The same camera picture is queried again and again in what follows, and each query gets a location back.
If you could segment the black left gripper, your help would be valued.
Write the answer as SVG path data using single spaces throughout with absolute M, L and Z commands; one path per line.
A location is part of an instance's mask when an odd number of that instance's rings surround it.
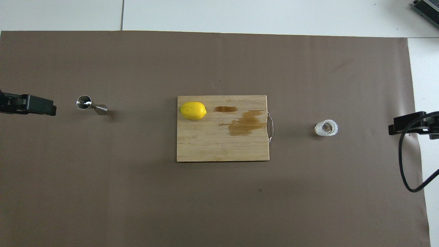
M 0 90 L 0 112 L 3 114 L 38 114 L 56 116 L 57 107 L 53 100 L 30 94 L 9 94 Z

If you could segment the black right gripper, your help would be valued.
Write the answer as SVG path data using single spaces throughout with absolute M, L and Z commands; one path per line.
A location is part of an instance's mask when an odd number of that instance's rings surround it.
M 425 121 L 423 119 L 418 122 L 413 123 L 407 130 L 406 133 L 418 133 L 418 134 L 427 134 L 428 127 L 428 136 L 430 140 L 439 139 L 439 111 L 433 111 L 429 114 L 426 114 L 425 111 L 417 111 L 412 114 L 406 114 L 400 117 L 393 118 L 393 124 L 388 126 L 388 134 L 390 136 L 395 136 L 397 134 L 402 133 L 402 131 L 415 119 L 419 117 L 425 117 Z

